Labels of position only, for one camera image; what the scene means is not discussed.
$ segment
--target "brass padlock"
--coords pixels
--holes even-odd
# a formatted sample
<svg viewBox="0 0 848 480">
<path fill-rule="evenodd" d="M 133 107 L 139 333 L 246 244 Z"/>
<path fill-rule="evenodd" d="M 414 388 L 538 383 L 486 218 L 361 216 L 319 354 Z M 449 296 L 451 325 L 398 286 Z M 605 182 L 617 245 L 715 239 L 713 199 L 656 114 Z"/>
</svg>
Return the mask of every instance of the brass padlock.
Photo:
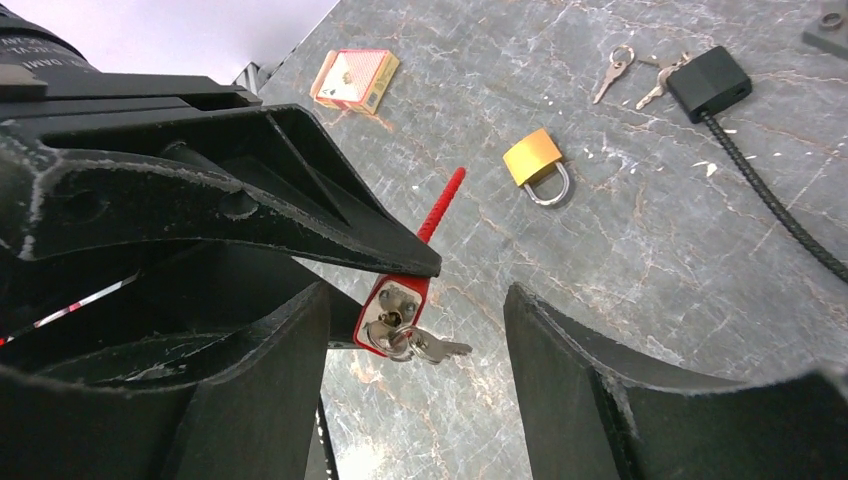
<svg viewBox="0 0 848 480">
<path fill-rule="evenodd" d="M 554 145 L 554 141 L 544 128 L 540 128 L 527 135 L 524 137 L 524 140 L 516 143 L 504 154 L 506 168 L 512 174 L 515 184 L 519 187 L 524 187 L 530 198 L 543 206 L 555 205 L 568 195 L 571 180 L 561 160 L 562 153 Z M 547 175 L 550 171 L 551 164 L 555 165 L 560 175 L 562 175 L 562 191 L 550 200 L 543 200 L 536 196 L 536 192 L 533 191 L 531 184 Z"/>
</svg>

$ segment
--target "silver key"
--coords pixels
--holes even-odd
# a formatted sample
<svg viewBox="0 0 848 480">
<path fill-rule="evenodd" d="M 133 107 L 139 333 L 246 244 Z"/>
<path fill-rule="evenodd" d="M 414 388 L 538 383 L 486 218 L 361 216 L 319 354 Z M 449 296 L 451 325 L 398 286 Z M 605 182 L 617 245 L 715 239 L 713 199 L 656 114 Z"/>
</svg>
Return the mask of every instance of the silver key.
<svg viewBox="0 0 848 480">
<path fill-rule="evenodd" d="M 644 63 L 649 63 L 651 65 L 667 66 L 663 67 L 662 70 L 660 70 L 660 73 L 657 75 L 657 85 L 652 88 L 647 95 L 645 95 L 641 100 L 639 100 L 639 103 L 636 104 L 636 110 L 642 110 L 647 104 L 651 103 L 653 99 L 665 95 L 668 84 L 668 77 L 672 73 L 677 71 L 680 67 L 689 63 L 689 60 L 691 59 L 692 57 L 689 55 L 688 52 L 683 52 L 681 57 L 676 62 L 672 62 L 671 64 L 667 64 L 667 62 L 665 61 L 657 61 L 656 63 L 652 63 L 648 62 L 647 60 L 642 60 Z"/>
<path fill-rule="evenodd" d="M 628 53 L 629 56 L 627 61 L 615 59 L 619 50 L 624 50 Z M 636 53 L 627 45 L 619 45 L 610 52 L 609 58 L 610 66 L 607 68 L 607 73 L 604 75 L 604 83 L 601 84 L 601 89 L 598 91 L 598 94 L 595 95 L 595 99 L 592 100 L 592 104 L 600 102 L 604 97 L 604 94 L 607 93 L 607 90 L 609 90 L 610 85 L 624 75 L 624 71 L 627 70 L 627 67 L 629 67 L 631 63 L 633 63 L 633 59 L 636 58 Z"/>
<path fill-rule="evenodd" d="M 418 327 L 411 329 L 409 348 L 419 358 L 433 365 L 453 356 L 465 356 L 473 351 L 470 345 L 442 340 L 432 333 Z"/>
</svg>

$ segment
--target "small box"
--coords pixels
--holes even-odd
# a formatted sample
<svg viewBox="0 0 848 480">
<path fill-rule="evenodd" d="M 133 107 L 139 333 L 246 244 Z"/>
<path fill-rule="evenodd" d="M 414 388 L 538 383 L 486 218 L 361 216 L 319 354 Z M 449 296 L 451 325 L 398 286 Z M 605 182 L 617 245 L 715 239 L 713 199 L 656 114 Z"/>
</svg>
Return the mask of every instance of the small box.
<svg viewBox="0 0 848 480">
<path fill-rule="evenodd" d="M 330 51 L 309 94 L 326 107 L 373 115 L 399 64 L 388 50 Z"/>
</svg>

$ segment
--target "marble surface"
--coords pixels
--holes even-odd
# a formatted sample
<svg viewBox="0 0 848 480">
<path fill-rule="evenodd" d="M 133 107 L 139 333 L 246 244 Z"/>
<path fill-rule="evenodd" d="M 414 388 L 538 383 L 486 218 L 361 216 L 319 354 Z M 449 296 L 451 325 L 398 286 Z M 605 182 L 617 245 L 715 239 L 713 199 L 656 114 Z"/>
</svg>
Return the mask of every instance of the marble surface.
<svg viewBox="0 0 848 480">
<path fill-rule="evenodd" d="M 789 237 L 670 97 L 635 110 L 657 72 L 634 64 L 590 103 L 616 45 L 659 56 L 726 46 L 754 93 L 721 123 L 848 261 L 848 62 L 801 43 L 817 11 L 788 0 L 342 0 L 260 95 L 313 108 L 411 229 L 453 170 L 468 168 L 432 241 L 443 273 L 421 324 L 476 350 L 438 367 L 330 352 L 323 389 L 341 478 L 531 477 L 501 311 L 515 281 L 699 372 L 763 380 L 848 362 L 848 286 Z M 307 94 L 328 50 L 356 47 L 401 59 L 378 118 Z M 533 204 L 502 161 L 539 127 L 574 177 L 562 208 Z M 374 279 L 313 268 L 358 300 Z"/>
</svg>

